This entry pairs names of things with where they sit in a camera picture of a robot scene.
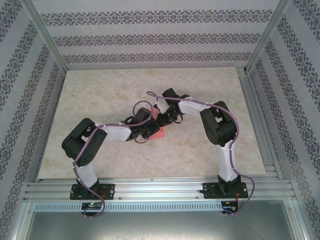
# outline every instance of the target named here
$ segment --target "patterned wallpaper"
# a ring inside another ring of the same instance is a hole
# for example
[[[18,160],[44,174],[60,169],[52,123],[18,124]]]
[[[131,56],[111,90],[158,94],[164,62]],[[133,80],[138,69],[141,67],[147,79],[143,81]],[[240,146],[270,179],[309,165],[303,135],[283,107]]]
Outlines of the patterned wallpaper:
[[[19,0],[0,0],[0,240],[40,166],[64,76]]]
[[[251,72],[281,169],[320,239],[320,4],[293,0]]]
[[[70,70],[244,67],[279,0],[35,0]]]

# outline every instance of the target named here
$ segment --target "work surface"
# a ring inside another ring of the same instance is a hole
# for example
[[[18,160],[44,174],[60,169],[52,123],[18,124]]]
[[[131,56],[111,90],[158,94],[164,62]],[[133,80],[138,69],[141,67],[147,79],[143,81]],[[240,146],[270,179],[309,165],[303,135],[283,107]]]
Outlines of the work surface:
[[[240,126],[235,143],[238,170],[250,175],[265,174],[236,69],[216,67],[68,71],[39,178],[75,177],[72,161],[61,143],[82,119],[119,123],[132,115],[136,102],[147,100],[154,104],[155,99],[146,91],[161,95],[169,88],[203,102],[224,101]],[[144,144],[104,142],[93,160],[96,175],[125,178],[218,174],[216,147],[209,142],[201,119],[184,115],[181,124],[164,127],[164,135]]]

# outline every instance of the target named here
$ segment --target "black mounting plate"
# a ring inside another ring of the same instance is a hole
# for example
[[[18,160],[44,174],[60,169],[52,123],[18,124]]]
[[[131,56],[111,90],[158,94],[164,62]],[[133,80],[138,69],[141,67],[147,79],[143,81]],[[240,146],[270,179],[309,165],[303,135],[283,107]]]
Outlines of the black mounting plate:
[[[73,184],[71,187],[70,199],[71,200],[99,200],[99,198],[93,194],[83,194],[81,192],[79,184]],[[103,197],[104,200],[113,200],[115,195],[114,184],[99,184],[97,193]]]
[[[231,191],[228,191],[226,195],[219,189],[218,182],[205,182],[202,187],[203,190],[200,190],[200,193],[203,194],[204,199],[235,199],[236,193],[238,193],[239,199],[247,199],[249,196],[247,185],[244,182],[240,182]]]

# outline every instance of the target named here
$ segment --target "purple cable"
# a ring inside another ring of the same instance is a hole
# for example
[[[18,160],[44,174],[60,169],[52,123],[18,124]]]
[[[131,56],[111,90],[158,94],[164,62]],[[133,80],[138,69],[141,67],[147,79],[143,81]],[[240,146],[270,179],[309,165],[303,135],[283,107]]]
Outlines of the purple cable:
[[[93,138],[93,136],[95,135],[95,133],[101,129],[101,128],[104,128],[104,127],[107,127],[107,126],[122,126],[122,127],[137,127],[137,126],[140,126],[144,123],[146,123],[147,121],[149,121],[151,119],[151,117],[153,116],[153,113],[154,113],[154,109],[153,109],[153,106],[150,102],[148,101],[145,101],[145,100],[141,100],[141,101],[138,101],[134,106],[133,106],[133,109],[132,109],[132,112],[133,112],[133,115],[135,116],[135,109],[136,109],[136,106],[140,103],[147,103],[150,105],[151,107],[151,114],[150,116],[142,121],[142,122],[139,122],[139,123],[136,123],[136,124],[122,124],[122,123],[107,123],[107,124],[102,124],[102,125],[99,125],[97,126],[93,131],[92,133],[90,134],[90,136],[88,137],[86,143],[84,144],[84,146],[82,147],[81,151],[79,152],[79,154],[76,156],[75,160],[72,162],[72,165],[73,165],[73,171],[74,171],[74,174],[76,176],[76,178],[78,179],[79,183],[85,188],[87,189],[90,193],[92,193],[93,195],[97,196],[102,204],[103,204],[103,208],[100,212],[98,212],[96,215],[94,216],[90,216],[91,219],[93,218],[96,218],[98,217],[99,215],[101,215],[104,211],[105,211],[105,208],[106,208],[106,203],[105,203],[105,200],[103,199],[102,196],[100,196],[99,194],[97,194],[96,192],[92,191],[88,186],[85,185],[85,183],[80,179],[80,176],[78,175],[77,173],[77,169],[76,169],[76,166],[77,166],[77,162],[79,161],[79,159],[81,158],[82,154],[84,153],[84,151],[86,150],[89,142],[91,141],[91,139]],[[88,216],[86,215],[86,211],[88,210],[89,208],[86,208],[83,212],[83,215],[85,218],[87,218]]]
[[[235,125],[236,125],[236,133],[235,133],[235,138],[232,140],[232,142],[230,143],[230,146],[229,146],[230,164],[231,164],[231,167],[232,167],[233,171],[234,171],[237,175],[239,175],[239,176],[241,176],[241,177],[243,177],[243,178],[249,179],[249,180],[252,182],[252,191],[251,191],[248,199],[245,201],[245,203],[242,205],[242,207],[241,207],[238,211],[236,211],[236,212],[234,213],[234,215],[236,215],[236,214],[238,214],[239,212],[241,212],[242,209],[248,204],[249,200],[250,200],[251,197],[253,196],[256,185],[255,185],[255,181],[254,181],[251,177],[239,173],[239,172],[235,169],[234,163],[233,163],[233,161],[232,161],[232,150],[231,150],[231,149],[232,149],[232,145],[233,145],[233,144],[235,143],[235,141],[238,139],[238,137],[239,137],[239,132],[240,132],[239,123],[238,123],[236,117],[235,117],[231,112],[229,112],[227,109],[225,109],[225,108],[223,108],[223,107],[221,107],[221,106],[214,105],[214,104],[209,104],[209,103],[205,103],[205,102],[198,101],[198,100],[194,100],[194,99],[183,99],[183,98],[176,98],[176,97],[158,96],[158,95],[156,95],[156,94],[155,94],[154,92],[152,92],[152,91],[147,91],[146,94],[149,95],[149,96],[151,96],[151,97],[156,98],[157,100],[158,100],[158,99],[179,100],[179,101],[183,101],[183,102],[194,102],[194,103],[197,103],[197,104],[202,104],[202,105],[205,105],[205,106],[214,107],[214,108],[216,108],[216,109],[219,109],[219,110],[221,110],[221,111],[224,111],[226,114],[228,114],[228,115],[232,118],[232,120],[234,121],[234,123],[235,123]]]

